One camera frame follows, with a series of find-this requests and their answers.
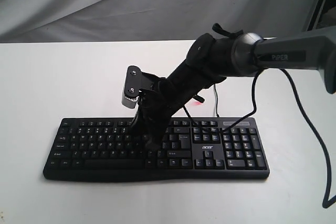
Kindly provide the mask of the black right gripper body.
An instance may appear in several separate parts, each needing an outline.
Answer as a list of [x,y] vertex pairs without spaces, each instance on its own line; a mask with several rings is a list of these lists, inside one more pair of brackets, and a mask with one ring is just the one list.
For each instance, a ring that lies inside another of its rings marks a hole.
[[158,77],[151,90],[142,90],[140,97],[145,114],[146,128],[163,127],[164,131],[169,125],[172,115],[182,106],[174,84],[165,77]]

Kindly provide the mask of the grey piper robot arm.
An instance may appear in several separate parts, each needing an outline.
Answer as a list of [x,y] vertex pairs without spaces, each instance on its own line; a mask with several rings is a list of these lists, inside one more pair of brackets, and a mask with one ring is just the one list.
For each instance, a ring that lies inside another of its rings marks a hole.
[[230,33],[219,24],[213,30],[221,38],[198,37],[168,77],[128,67],[122,103],[137,109],[130,133],[146,134],[148,148],[159,148],[171,117],[190,99],[228,77],[255,77],[265,69],[316,70],[326,91],[335,93],[334,27],[272,39],[241,30]]

